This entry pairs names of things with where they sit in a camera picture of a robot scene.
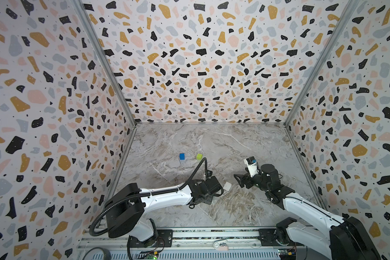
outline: gray marble surface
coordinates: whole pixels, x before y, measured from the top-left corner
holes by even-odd
[[[185,153],[185,160],[179,154]],[[142,124],[137,132],[116,191],[136,182],[140,188],[161,188],[184,182],[198,164],[208,159],[208,169],[231,189],[215,197],[212,205],[195,209],[172,206],[148,212],[158,227],[275,226],[296,217],[270,203],[264,191],[240,188],[233,174],[244,174],[243,160],[254,156],[259,165],[273,164],[282,184],[315,202],[296,155],[282,126],[264,124]],[[203,177],[202,167],[195,178]]]

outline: terrazzo pattern wallpaper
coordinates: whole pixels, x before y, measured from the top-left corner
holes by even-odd
[[[73,258],[124,114],[70,2],[0,1],[0,260]]]
[[[328,210],[390,260],[390,1],[361,1],[288,128]]]
[[[137,122],[284,122],[346,0],[84,0]]]

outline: slotted vent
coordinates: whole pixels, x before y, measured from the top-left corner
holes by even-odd
[[[131,254],[132,258],[139,259],[146,254]],[[102,253],[96,253],[94,260],[103,259]],[[111,251],[111,259],[127,260],[126,251]],[[206,260],[206,259],[233,259],[233,260],[280,260],[277,249],[245,249],[245,250],[229,250],[226,252],[219,252],[216,250],[166,250],[159,254],[158,259],[171,260]]]

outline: terrazzo wall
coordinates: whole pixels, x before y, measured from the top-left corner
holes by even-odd
[[[361,1],[288,128],[328,210],[390,259],[390,1]]]
[[[346,0],[84,0],[137,122],[284,122]]]
[[[0,260],[72,259],[130,129],[68,1],[0,1]]]

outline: small block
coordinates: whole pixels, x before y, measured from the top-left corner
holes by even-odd
[[[223,189],[226,190],[226,191],[229,191],[229,190],[231,190],[231,186],[232,186],[232,184],[227,181],[224,184]]]

